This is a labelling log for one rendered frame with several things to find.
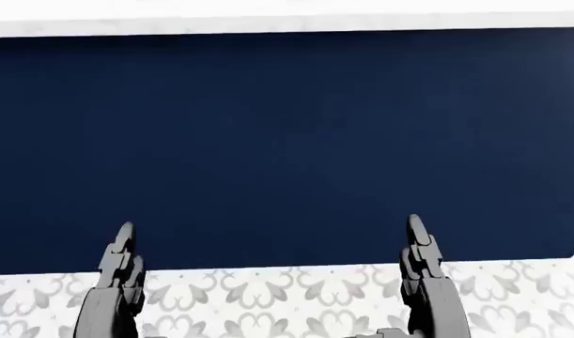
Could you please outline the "navy blue counter cabinet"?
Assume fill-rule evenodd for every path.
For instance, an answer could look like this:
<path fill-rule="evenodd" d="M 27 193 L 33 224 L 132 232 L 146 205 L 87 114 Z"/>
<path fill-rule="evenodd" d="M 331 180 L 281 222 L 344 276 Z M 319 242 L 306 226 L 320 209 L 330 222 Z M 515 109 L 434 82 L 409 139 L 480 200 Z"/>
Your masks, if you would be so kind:
<path fill-rule="evenodd" d="M 0 275 L 574 253 L 574 28 L 0 38 Z"/>

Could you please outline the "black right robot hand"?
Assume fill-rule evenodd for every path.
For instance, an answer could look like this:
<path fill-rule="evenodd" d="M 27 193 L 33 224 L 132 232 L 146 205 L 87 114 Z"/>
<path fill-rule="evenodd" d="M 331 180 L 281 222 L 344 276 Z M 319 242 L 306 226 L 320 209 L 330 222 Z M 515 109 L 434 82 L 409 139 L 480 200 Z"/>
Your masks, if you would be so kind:
<path fill-rule="evenodd" d="M 406 225 L 408 246 L 400 252 L 400 291 L 411 309 L 408 330 L 380 329 L 376 338 L 471 338 L 453 281 L 442 271 L 442 253 L 419 216 Z"/>

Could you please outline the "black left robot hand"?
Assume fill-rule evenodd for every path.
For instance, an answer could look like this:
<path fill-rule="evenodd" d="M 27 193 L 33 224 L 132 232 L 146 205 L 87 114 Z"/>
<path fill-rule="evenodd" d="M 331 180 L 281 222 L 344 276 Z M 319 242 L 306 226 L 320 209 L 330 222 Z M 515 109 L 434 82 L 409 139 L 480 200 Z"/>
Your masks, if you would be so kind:
<path fill-rule="evenodd" d="M 85 295 L 72 338 L 138 338 L 135 318 L 144 306 L 147 272 L 135 248 L 135 227 L 124 223 L 104 250 L 100 278 Z"/>

